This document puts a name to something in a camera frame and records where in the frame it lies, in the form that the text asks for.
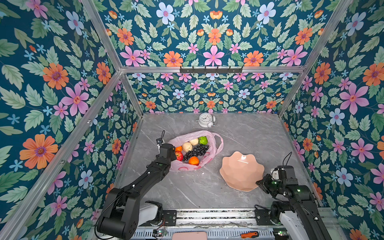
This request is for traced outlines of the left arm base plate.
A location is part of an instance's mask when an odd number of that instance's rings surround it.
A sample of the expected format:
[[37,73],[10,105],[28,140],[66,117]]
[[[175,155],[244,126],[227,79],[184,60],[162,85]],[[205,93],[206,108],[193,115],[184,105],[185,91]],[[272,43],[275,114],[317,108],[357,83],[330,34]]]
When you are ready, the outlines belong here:
[[162,217],[156,217],[154,220],[148,221],[140,225],[140,227],[174,227],[177,222],[176,210],[163,210]]

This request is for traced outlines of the pink flower-shaped bowl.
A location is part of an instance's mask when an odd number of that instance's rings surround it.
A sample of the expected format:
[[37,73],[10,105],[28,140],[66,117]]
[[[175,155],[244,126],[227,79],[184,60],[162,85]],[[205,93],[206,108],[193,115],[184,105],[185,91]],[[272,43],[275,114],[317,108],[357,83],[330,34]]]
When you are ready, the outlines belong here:
[[264,170],[265,167],[257,162],[254,155],[234,152],[223,158],[220,174],[229,187],[250,192],[258,187],[256,182],[263,179]]

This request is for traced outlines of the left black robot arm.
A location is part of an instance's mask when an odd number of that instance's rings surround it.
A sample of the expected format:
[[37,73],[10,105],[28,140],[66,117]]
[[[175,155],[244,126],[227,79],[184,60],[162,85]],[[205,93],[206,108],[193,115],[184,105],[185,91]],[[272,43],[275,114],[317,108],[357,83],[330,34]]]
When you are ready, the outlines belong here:
[[129,240],[134,236],[139,223],[140,204],[147,192],[161,182],[169,173],[171,163],[177,159],[175,147],[161,144],[159,154],[146,171],[131,184],[110,190],[104,208],[96,222],[98,233],[112,238]]

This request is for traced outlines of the fake persimmon orange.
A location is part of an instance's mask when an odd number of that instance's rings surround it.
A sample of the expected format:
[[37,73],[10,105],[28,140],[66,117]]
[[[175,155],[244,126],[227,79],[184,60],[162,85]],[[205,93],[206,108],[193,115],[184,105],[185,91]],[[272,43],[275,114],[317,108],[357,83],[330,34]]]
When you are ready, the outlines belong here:
[[189,159],[188,163],[189,163],[190,165],[198,166],[199,163],[200,163],[200,160],[199,160],[198,157],[193,156],[193,157],[191,157],[191,158]]

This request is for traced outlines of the fake black grapes bunch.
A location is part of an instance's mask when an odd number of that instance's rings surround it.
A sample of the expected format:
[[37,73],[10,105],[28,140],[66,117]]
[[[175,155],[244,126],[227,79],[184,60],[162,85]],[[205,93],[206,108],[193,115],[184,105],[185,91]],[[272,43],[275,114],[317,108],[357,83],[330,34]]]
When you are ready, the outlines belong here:
[[204,146],[204,145],[198,144],[198,145],[194,146],[192,151],[189,151],[188,153],[184,154],[183,161],[187,162],[193,156],[195,156],[195,157],[204,156],[207,153],[208,149],[209,149],[209,145]]

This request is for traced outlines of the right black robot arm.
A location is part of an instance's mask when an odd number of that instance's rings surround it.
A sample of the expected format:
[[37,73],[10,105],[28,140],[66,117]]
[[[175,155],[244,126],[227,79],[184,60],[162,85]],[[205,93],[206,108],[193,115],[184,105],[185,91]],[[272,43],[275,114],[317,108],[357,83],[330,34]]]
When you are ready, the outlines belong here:
[[292,166],[280,165],[256,184],[273,197],[270,219],[282,224],[293,240],[330,240],[315,197],[309,187],[299,185]]

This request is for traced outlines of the white alarm clock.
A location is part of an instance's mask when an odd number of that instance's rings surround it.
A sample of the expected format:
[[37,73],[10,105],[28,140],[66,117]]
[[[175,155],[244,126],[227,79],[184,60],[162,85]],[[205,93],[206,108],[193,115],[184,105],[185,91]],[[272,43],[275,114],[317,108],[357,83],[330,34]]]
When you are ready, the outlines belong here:
[[203,113],[199,116],[198,124],[202,128],[212,128],[215,126],[216,117],[209,114]]

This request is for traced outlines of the fake pale yellow fruit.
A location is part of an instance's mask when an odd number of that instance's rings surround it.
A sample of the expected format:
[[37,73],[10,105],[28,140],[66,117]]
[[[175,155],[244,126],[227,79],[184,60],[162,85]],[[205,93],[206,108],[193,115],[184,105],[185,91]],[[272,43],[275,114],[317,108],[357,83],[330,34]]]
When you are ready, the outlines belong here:
[[190,143],[192,146],[196,146],[196,145],[199,144],[199,139],[196,138],[196,139],[190,140],[189,143]]

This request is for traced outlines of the fake beige pear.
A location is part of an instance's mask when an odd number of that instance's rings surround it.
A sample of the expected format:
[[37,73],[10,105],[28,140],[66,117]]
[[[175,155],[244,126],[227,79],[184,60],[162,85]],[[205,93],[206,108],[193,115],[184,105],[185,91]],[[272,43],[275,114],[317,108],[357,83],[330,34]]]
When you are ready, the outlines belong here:
[[182,145],[182,149],[185,153],[193,150],[193,145],[190,142],[186,142]]

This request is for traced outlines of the orange handled screwdriver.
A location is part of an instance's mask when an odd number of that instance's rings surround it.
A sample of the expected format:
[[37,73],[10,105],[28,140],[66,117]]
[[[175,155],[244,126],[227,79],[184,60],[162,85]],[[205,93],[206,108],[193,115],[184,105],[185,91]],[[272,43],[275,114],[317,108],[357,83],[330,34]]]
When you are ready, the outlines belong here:
[[258,238],[259,236],[260,236],[259,232],[254,231],[254,232],[243,233],[243,234],[238,235],[238,236],[226,237],[226,239],[233,239],[233,238],[254,239],[254,238]]

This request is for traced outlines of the pink plastic bag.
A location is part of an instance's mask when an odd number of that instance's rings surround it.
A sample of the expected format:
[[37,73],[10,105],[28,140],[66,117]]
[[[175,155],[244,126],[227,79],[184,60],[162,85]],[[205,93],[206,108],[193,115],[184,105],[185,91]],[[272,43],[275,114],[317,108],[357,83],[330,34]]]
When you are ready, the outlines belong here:
[[210,163],[224,149],[224,140],[210,131],[197,131],[178,136],[169,144],[176,147],[177,159],[171,163],[170,171],[194,171]]

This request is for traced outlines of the small circuit board left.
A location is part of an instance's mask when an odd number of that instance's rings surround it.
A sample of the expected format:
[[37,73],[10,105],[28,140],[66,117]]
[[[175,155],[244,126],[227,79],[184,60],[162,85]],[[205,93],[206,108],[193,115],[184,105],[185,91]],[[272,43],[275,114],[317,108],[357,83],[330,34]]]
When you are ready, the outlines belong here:
[[153,230],[152,237],[154,238],[163,238],[168,235],[168,231],[165,229]]

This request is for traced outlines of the small circuit board right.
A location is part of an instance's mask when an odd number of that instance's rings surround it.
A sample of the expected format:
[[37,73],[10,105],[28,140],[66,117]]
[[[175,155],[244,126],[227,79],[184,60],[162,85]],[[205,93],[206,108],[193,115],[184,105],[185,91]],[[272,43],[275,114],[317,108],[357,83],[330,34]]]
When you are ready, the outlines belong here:
[[290,235],[287,231],[285,230],[274,230],[273,231],[275,240],[289,240]]

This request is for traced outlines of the small circuit board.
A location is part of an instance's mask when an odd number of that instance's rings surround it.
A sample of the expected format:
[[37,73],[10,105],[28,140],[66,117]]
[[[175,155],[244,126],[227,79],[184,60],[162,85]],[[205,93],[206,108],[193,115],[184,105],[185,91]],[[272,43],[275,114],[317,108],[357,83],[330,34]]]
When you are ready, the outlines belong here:
[[287,231],[285,230],[274,230],[273,231],[275,240],[289,240],[290,235]]
[[163,238],[168,235],[168,231],[165,229],[153,230],[152,237],[154,238]]

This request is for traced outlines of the fake red apple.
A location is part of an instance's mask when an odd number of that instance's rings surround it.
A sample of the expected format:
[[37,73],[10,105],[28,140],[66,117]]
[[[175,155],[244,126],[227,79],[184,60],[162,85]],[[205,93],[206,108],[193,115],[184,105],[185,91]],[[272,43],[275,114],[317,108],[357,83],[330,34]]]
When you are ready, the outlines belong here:
[[183,161],[184,155],[181,151],[175,151],[175,155],[176,155],[177,161],[180,161],[180,162]]

